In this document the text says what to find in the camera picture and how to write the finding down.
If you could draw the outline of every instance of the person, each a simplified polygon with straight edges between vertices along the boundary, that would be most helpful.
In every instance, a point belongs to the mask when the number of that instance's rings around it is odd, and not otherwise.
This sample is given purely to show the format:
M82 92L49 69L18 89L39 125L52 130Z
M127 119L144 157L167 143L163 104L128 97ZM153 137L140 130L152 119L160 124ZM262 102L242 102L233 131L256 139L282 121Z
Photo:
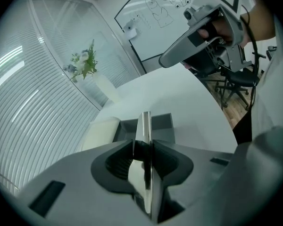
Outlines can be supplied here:
M273 127L283 126L283 28L262 0L255 1L256 5L249 12L250 17L248 14L242 17L245 21L250 19L249 27L256 41L276 36L277 51L257 86L253 107L233 129L238 144L249 142ZM231 30L224 18L219 17L212 24L218 35L225 41L231 41ZM243 48L251 40L246 26L242 24L244 38L240 45ZM209 37L205 29L199 29L198 32L203 38Z

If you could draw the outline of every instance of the glass wall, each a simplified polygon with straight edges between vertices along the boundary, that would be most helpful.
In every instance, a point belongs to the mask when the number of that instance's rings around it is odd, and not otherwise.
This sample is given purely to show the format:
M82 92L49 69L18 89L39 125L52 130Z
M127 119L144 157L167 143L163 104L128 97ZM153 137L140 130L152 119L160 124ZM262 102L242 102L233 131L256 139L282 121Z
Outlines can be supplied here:
M92 77L63 66L95 40L97 69L120 85L138 76L94 7L78 0L16 0L0 21L0 185L17 194L77 151L107 98Z

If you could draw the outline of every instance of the hand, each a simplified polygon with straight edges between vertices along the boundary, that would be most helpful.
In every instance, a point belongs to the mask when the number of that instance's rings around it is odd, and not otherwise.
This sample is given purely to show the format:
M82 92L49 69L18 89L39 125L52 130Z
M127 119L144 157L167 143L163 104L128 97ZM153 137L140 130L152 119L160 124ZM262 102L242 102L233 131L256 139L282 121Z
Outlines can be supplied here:
M226 22L224 17L219 17L217 20L213 21L212 24L215 27L217 34L220 35L226 42L231 42L233 40L230 26ZM248 44L248 42L250 42L250 37L246 32L246 27L244 23L242 23L242 26L244 36L243 41L240 43L240 46L243 48L245 47L245 45ZM202 38L208 38L208 32L205 29L199 29L198 33L201 35Z

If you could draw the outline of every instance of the white table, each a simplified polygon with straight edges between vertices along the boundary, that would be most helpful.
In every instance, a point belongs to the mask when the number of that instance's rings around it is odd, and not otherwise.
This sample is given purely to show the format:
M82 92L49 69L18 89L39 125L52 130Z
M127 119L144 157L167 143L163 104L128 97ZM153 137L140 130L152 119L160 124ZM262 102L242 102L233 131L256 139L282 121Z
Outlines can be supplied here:
M175 142L199 149L233 153L237 142L218 103L181 64L143 75L117 89L122 100L108 101L96 121L136 119L144 111L171 113Z

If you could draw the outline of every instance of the whiteboard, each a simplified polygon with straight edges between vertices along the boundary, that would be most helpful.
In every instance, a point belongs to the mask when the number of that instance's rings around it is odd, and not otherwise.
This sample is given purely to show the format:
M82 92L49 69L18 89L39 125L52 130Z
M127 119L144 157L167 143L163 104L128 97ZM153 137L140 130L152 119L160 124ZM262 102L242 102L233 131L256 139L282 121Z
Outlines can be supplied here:
M222 4L237 19L241 0L129 0L115 20L130 32L130 42L142 62L163 54L189 30L184 11L203 5Z
M130 40L140 60L163 54L189 30L183 12L193 0L129 0L116 15L123 29L133 20L137 36Z

